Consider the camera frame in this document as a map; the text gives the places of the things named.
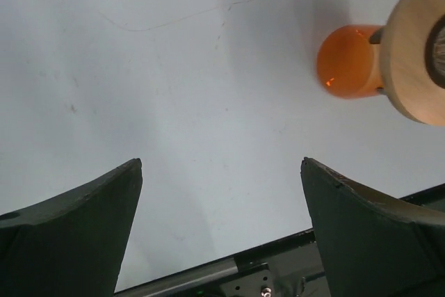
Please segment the orange carafe with wooden collar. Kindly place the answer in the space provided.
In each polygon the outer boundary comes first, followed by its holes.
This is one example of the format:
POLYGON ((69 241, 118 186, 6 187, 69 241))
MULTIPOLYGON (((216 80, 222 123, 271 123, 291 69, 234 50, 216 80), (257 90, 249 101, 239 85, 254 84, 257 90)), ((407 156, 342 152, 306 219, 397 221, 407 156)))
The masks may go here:
POLYGON ((331 32, 316 57, 316 76, 342 99, 385 95, 406 118, 444 126, 444 79, 432 44, 444 27, 444 0, 399 0, 384 25, 349 24, 331 32))

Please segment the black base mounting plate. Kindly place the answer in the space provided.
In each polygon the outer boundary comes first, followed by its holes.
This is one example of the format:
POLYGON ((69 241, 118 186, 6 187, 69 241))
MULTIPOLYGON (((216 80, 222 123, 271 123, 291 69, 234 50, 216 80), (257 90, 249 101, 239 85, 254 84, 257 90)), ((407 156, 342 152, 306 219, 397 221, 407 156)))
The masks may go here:
POLYGON ((332 296, 314 228, 137 287, 123 296, 332 296))

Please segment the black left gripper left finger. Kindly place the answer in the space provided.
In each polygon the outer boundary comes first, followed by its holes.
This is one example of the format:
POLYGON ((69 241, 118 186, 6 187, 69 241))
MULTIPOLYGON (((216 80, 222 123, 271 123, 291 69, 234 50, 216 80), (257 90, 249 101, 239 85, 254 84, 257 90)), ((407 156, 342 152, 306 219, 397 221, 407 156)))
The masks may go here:
POLYGON ((112 296, 141 189, 142 162, 1 215, 2 296, 112 296))

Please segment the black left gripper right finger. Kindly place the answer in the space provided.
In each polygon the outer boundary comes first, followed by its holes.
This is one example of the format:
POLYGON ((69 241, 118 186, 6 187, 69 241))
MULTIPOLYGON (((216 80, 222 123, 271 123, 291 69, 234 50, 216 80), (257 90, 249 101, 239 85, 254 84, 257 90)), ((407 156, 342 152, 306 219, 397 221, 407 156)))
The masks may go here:
POLYGON ((398 199, 312 158, 301 180, 332 296, 444 295, 444 185, 398 199))

